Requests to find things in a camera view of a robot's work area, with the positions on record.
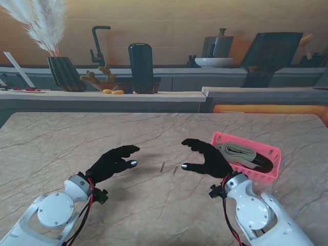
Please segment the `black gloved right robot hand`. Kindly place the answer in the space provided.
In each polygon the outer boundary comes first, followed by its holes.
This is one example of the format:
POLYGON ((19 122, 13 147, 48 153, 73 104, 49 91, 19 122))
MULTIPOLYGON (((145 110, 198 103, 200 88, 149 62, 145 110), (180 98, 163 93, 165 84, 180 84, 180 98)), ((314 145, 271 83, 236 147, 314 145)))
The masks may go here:
POLYGON ((183 170, 198 174, 207 174, 214 178, 225 178, 228 174, 233 173, 233 169, 229 162, 224 158, 222 153, 211 144, 193 138, 187 138, 183 140, 181 144, 190 147, 194 152, 199 152, 204 157, 203 164, 183 163, 181 165, 183 170))

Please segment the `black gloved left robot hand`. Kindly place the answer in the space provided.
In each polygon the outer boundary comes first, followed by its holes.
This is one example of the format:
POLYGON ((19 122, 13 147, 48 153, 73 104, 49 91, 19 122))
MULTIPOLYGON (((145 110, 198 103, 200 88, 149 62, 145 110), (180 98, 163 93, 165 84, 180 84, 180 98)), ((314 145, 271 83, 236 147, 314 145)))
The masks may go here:
POLYGON ((134 168, 137 165, 135 160, 125 160, 131 154, 138 152, 139 147, 135 145, 121 146, 104 153, 98 161, 86 171, 86 177, 90 178, 93 184, 105 181, 114 174, 134 168))

